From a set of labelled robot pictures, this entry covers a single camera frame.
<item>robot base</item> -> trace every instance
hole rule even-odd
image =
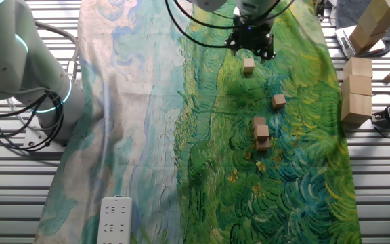
[[[350,27],[338,29],[335,31],[335,35],[337,36],[339,45],[343,49],[344,54],[346,55],[347,58],[351,58],[351,57],[356,56],[356,51],[353,47],[353,44],[351,44],[351,41],[350,41],[350,35],[353,33],[355,28],[356,28],[356,26],[350,26]],[[360,55],[377,53],[377,52],[383,51],[385,48],[386,48],[386,45],[383,43],[382,40],[380,40],[369,51],[364,52]]]
[[[379,128],[390,129],[390,121],[386,119],[385,115],[386,115],[385,111],[380,111],[372,114],[371,116],[372,124]]]
[[[32,119],[30,126],[40,127],[38,118]],[[24,147],[34,146],[43,141],[47,137],[44,131],[37,131],[31,128],[26,128]],[[37,151],[30,152],[31,154],[62,154],[66,150],[66,144],[61,144],[56,141],[52,141],[49,146]]]

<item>stacked wooden blocks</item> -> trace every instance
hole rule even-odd
[[[343,76],[341,121],[361,125],[372,115],[372,61],[350,58]]]
[[[368,51],[390,27],[390,0],[372,0],[360,17],[350,42],[357,54]]]
[[[270,148],[269,126],[265,124],[264,117],[254,117],[253,132],[255,148],[257,151],[265,152]]]

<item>power strip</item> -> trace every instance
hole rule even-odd
[[[130,244],[132,199],[105,197],[100,207],[97,244]]]

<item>black cable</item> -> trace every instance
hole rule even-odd
[[[58,134],[58,132],[60,131],[60,129],[62,127],[63,120],[64,120],[63,108],[61,106],[61,99],[60,99],[60,97],[59,96],[55,96],[53,94],[50,94],[49,98],[52,99],[53,105],[55,107],[56,117],[58,117],[58,120],[56,122],[56,123],[58,123],[58,128],[54,128],[52,130],[52,132],[44,140],[42,140],[40,143],[38,143],[36,145],[29,146],[29,147],[19,147],[19,146],[16,146],[6,135],[4,135],[4,133],[2,132],[2,129],[0,127],[0,132],[3,135],[2,138],[6,139],[9,142],[10,145],[3,143],[1,140],[0,140],[0,144],[2,144],[4,147],[6,147],[8,149],[23,150],[23,151],[26,151],[26,152],[35,152],[35,151],[38,151],[38,150],[41,150],[41,149],[45,148],[46,146],[49,146],[50,143],[53,141],[53,139]],[[38,146],[40,146],[42,144],[45,144],[45,145],[42,146],[41,148],[34,149],[34,148],[36,148],[36,147],[38,147]]]
[[[171,13],[171,9],[169,8],[168,0],[165,0],[165,5],[167,6],[167,11],[168,11],[169,17],[171,17],[171,20],[173,21],[174,25],[177,27],[177,29],[179,29],[179,31],[180,31],[186,38],[188,38],[189,40],[191,40],[191,41],[194,42],[195,44],[198,44],[198,45],[200,45],[200,46],[207,47],[207,48],[229,48],[228,45],[221,45],[221,46],[219,46],[219,45],[204,44],[204,43],[201,43],[201,42],[195,40],[195,39],[192,38],[191,36],[189,36],[189,35],[180,27],[180,25],[178,25],[177,21],[175,20],[174,15]]]
[[[267,21],[267,20],[274,19],[274,18],[278,17],[279,15],[281,15],[282,13],[284,13],[288,8],[290,8],[290,6],[295,2],[295,0],[291,0],[290,3],[282,11],[280,11],[279,13],[274,14],[273,16],[270,16],[270,17],[266,18],[270,14],[270,12],[279,4],[279,2],[280,2],[280,0],[276,0],[276,2],[272,5],[272,7],[269,8],[264,14],[260,15],[258,18],[255,18],[254,20],[250,20],[247,23],[244,23],[244,24],[241,24],[241,25],[238,25],[238,26],[215,26],[215,25],[207,24],[207,23],[204,23],[204,22],[201,22],[201,21],[195,19],[189,13],[187,13],[187,11],[178,3],[177,0],[174,0],[174,3],[180,9],[180,11],[183,12],[184,15],[186,15],[189,19],[191,19],[195,23],[198,23],[198,24],[200,24],[202,26],[205,26],[205,27],[222,29],[222,30],[230,30],[230,29],[248,27],[248,26],[251,25],[251,22],[256,22],[256,21],[259,21],[259,20]]]
[[[4,118],[4,117],[10,117],[10,116],[15,116],[15,115],[19,115],[21,113],[24,113],[24,112],[28,111],[29,109],[32,109],[38,103],[40,103],[40,104],[43,103],[47,97],[48,97],[48,95],[44,94],[39,99],[37,99],[35,102],[33,102],[32,104],[28,105],[27,107],[25,107],[25,108],[23,108],[23,109],[21,109],[21,110],[19,110],[17,112],[14,112],[14,113],[0,114],[0,117]]]
[[[390,136],[386,136],[385,134],[383,134],[379,129],[377,129],[377,127],[374,127],[374,130],[377,131],[382,137],[390,139]]]
[[[36,114],[36,112],[38,111],[40,105],[45,101],[45,99],[47,98],[47,94],[41,96],[37,101],[39,101],[39,103],[34,107],[34,110],[32,111],[32,114],[30,116],[30,118],[28,119],[28,121],[25,123],[24,126],[22,126],[19,130],[15,131],[15,132],[12,132],[10,134],[7,134],[7,135],[1,135],[0,134],[0,138],[6,138],[6,137],[11,137],[11,136],[15,136],[19,133],[21,133],[22,131],[24,131],[31,123],[31,121],[33,120],[33,117],[34,115]]]
[[[212,14],[215,14],[217,16],[221,16],[222,18],[227,18],[227,19],[230,19],[230,20],[233,20],[234,18],[233,17],[228,17],[228,16],[223,16],[222,14],[218,14],[217,12],[211,12]]]

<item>metal grating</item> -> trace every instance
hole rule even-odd
[[[42,22],[64,28],[77,35],[81,1],[28,1],[34,17]],[[323,23],[329,52],[342,81],[346,58],[334,37],[329,17]],[[57,34],[39,30],[52,54],[66,67],[74,45]],[[383,78],[390,73],[390,53],[372,61],[374,78],[373,111],[390,105],[390,83]],[[0,102],[0,112],[9,112]],[[1,121],[5,131],[21,127],[15,118]],[[390,244],[390,139],[374,131],[369,121],[359,129],[346,129],[353,168],[357,210],[363,243]],[[14,138],[23,144],[24,134]],[[24,158],[0,146],[0,243],[32,243],[60,155]]]

